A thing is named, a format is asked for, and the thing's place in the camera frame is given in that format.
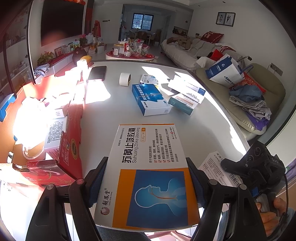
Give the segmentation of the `person right hand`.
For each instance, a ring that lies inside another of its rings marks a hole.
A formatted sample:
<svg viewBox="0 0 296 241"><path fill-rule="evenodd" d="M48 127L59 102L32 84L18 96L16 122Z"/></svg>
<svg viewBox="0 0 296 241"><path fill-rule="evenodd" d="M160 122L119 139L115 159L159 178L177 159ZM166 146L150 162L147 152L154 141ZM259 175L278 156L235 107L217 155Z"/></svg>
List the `person right hand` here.
<svg viewBox="0 0 296 241"><path fill-rule="evenodd" d="M274 207L278 210L279 214L283 214L285 212L287 204L282 198L276 197L274 199L273 204L274 204ZM256 206L257 206L257 209L259 210L266 236L269 237L278 226L279 219L274 212L262 213L261 204L259 202L256 202Z"/></svg>

